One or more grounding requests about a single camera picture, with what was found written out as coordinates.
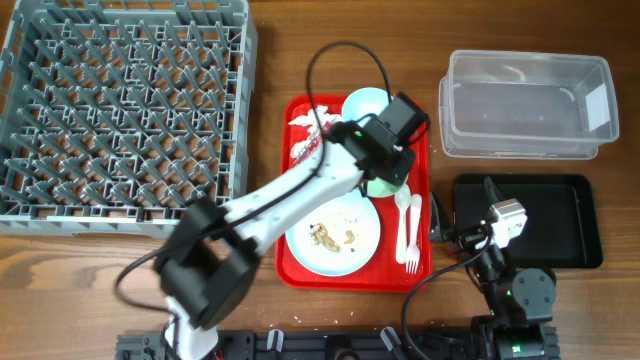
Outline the green bowl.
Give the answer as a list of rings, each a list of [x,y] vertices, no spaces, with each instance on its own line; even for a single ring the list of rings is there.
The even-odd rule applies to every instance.
[[[383,179],[376,178],[375,180],[368,181],[366,187],[368,197],[385,198],[393,196],[401,188],[401,185],[396,186]]]

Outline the red snack wrapper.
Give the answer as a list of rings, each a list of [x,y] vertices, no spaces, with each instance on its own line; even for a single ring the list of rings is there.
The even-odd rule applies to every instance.
[[[314,131],[309,133],[305,139],[296,142],[290,151],[293,164],[302,162],[312,154],[317,147],[322,146],[324,135],[324,131]]]

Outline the white napkin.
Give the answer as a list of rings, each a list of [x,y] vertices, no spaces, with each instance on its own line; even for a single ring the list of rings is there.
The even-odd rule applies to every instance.
[[[328,106],[319,105],[314,110],[308,110],[306,114],[293,118],[288,122],[288,125],[298,142],[305,139],[309,133],[327,131],[334,124],[342,121],[341,115],[331,113]]]

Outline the light blue bowl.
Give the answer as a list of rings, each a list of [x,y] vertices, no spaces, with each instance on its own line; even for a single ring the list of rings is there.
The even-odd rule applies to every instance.
[[[364,127],[372,117],[379,115],[389,104],[388,92],[374,87],[361,88],[351,93],[342,105],[341,116],[345,122],[355,121]]]

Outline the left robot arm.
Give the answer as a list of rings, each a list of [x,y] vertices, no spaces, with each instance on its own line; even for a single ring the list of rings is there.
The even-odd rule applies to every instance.
[[[194,201],[154,261],[171,320],[163,336],[176,359],[202,359],[218,324],[244,299],[261,258],[287,230],[364,180],[401,185],[410,145],[429,116],[404,93],[379,114],[332,125],[316,150],[264,187],[222,205]]]

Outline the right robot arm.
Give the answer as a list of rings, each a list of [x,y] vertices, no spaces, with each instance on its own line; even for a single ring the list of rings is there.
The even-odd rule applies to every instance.
[[[436,359],[557,359],[557,336],[545,326],[553,318],[555,276],[512,263],[507,245],[523,232],[526,210],[517,199],[504,197],[491,178],[483,187],[490,201],[487,215],[465,230],[454,228],[431,194],[429,240],[451,243],[490,314],[474,317],[467,329],[426,333],[423,349]]]

